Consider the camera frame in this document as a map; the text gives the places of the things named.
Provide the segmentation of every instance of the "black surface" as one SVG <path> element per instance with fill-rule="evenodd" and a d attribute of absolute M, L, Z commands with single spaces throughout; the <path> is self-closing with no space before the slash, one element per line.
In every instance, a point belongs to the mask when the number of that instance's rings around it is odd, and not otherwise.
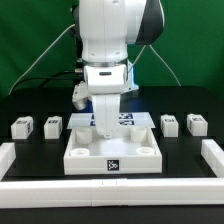
<path fill-rule="evenodd" d="M 10 126 L 19 116 L 34 118 L 28 140 L 14 141 L 16 161 L 3 181 L 94 178 L 214 177 L 200 156 L 201 137 L 186 128 L 189 113 L 201 114 L 209 123 L 208 137 L 224 146 L 224 103 L 200 87 L 145 87 L 138 94 L 122 96 L 121 112 L 149 112 L 163 154 L 162 174 L 64 176 L 63 155 L 70 131 L 66 130 L 75 109 L 72 89 L 18 90 L 0 103 L 0 143 L 12 142 Z M 84 112 L 91 112 L 91 105 Z M 178 138 L 164 138 L 160 116 L 173 114 L 180 125 Z M 43 125 L 49 116 L 63 117 L 59 140 L 45 140 Z M 224 206 L 144 206 L 104 208 L 47 208 L 0 210 L 5 223 L 223 223 Z"/>

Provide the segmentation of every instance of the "green background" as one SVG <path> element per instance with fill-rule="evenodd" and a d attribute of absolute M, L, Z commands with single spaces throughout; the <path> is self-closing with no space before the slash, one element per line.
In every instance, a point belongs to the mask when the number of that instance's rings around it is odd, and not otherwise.
<path fill-rule="evenodd" d="M 0 1 L 0 98 L 41 53 L 73 23 L 75 0 Z M 165 29 L 153 44 L 184 86 L 204 86 L 224 99 L 224 1 L 162 0 Z M 140 46 L 129 46 L 134 61 Z M 69 33 L 37 64 L 28 77 L 46 77 L 75 68 L 75 41 Z M 136 66 L 142 86 L 176 82 L 148 48 Z M 20 88 L 38 86 L 32 81 Z M 71 85 L 52 82 L 48 86 Z"/>

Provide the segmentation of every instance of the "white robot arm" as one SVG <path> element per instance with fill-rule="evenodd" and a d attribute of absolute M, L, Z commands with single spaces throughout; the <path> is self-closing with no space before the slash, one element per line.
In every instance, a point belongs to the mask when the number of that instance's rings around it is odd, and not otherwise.
<path fill-rule="evenodd" d="M 83 43 L 81 86 L 87 89 L 81 98 L 91 95 L 96 130 L 111 138 L 128 81 L 127 44 L 149 45 L 158 38 L 164 26 L 162 6 L 160 0 L 80 0 L 74 17 Z M 73 99 L 80 102 L 77 90 Z"/>

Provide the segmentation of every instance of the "cable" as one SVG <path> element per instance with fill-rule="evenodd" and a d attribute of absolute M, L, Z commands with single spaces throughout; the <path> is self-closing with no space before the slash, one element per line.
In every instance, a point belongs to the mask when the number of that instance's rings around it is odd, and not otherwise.
<path fill-rule="evenodd" d="M 13 84 L 13 86 L 11 87 L 10 91 L 9 91 L 9 95 L 12 93 L 12 90 L 14 89 L 15 85 L 22 79 L 24 78 L 29 71 L 45 56 L 45 54 L 61 39 L 62 36 L 64 36 L 64 34 L 70 30 L 71 28 L 75 27 L 75 24 L 69 26 L 67 29 L 65 29 L 64 32 L 62 32 L 62 34 L 44 51 L 43 54 L 40 55 L 40 57 L 27 69 L 26 72 L 24 72 L 23 75 L 21 75 L 16 82 Z"/>
<path fill-rule="evenodd" d="M 55 75 L 51 76 L 52 78 L 53 77 L 59 77 L 59 76 L 62 76 L 62 75 L 66 75 L 66 74 L 75 74 L 75 72 L 73 70 L 71 71 L 64 71 L 64 72 L 58 72 L 56 73 Z M 48 82 L 50 82 L 51 79 L 46 79 L 40 86 L 39 88 L 43 88 Z"/>
<path fill-rule="evenodd" d="M 177 76 L 175 75 L 175 73 L 173 72 L 173 70 L 169 67 L 169 65 L 162 59 L 162 57 L 155 51 L 155 49 L 152 47 L 152 45 L 149 45 L 149 47 L 151 48 L 152 52 L 160 59 L 160 61 L 166 66 L 166 68 L 171 72 L 171 74 L 173 75 L 173 77 L 176 79 L 177 83 L 179 86 L 181 86 L 180 81 L 178 80 Z"/>
<path fill-rule="evenodd" d="M 14 87 L 12 88 L 12 91 L 11 93 L 13 93 L 16 89 L 17 86 L 19 86 L 20 84 L 24 83 L 24 82 L 28 82 L 28 81 L 31 81 L 31 80 L 49 80 L 49 81 L 52 81 L 52 80 L 56 80 L 56 81 L 67 81 L 67 80 L 75 80 L 75 78 L 57 78 L 57 77 L 43 77 L 43 78 L 28 78 L 28 79 L 23 79 L 23 80 L 20 80 L 19 82 L 17 82 Z"/>
<path fill-rule="evenodd" d="M 135 66 L 135 64 L 138 62 L 138 60 L 140 59 L 140 57 L 142 56 L 144 50 L 146 49 L 147 45 L 144 45 L 142 50 L 140 51 L 140 53 L 138 54 L 137 58 L 135 59 L 134 63 L 132 64 L 132 66 L 130 67 L 130 69 L 128 70 L 128 73 L 132 70 L 132 68 Z"/>

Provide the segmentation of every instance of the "white cube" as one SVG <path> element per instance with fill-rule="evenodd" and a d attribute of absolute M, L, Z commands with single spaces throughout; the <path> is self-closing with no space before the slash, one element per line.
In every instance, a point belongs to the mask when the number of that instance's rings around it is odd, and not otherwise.
<path fill-rule="evenodd" d="M 62 132 L 62 117 L 49 117 L 44 125 L 45 139 L 59 139 Z"/>
<path fill-rule="evenodd" d="M 20 117 L 11 126 L 12 139 L 27 139 L 32 131 L 32 117 Z"/>
<path fill-rule="evenodd" d="M 189 114 L 187 128 L 193 136 L 207 136 L 208 122 L 199 114 Z"/>
<path fill-rule="evenodd" d="M 178 137 L 179 124 L 174 116 L 161 116 L 161 129 L 164 137 Z"/>

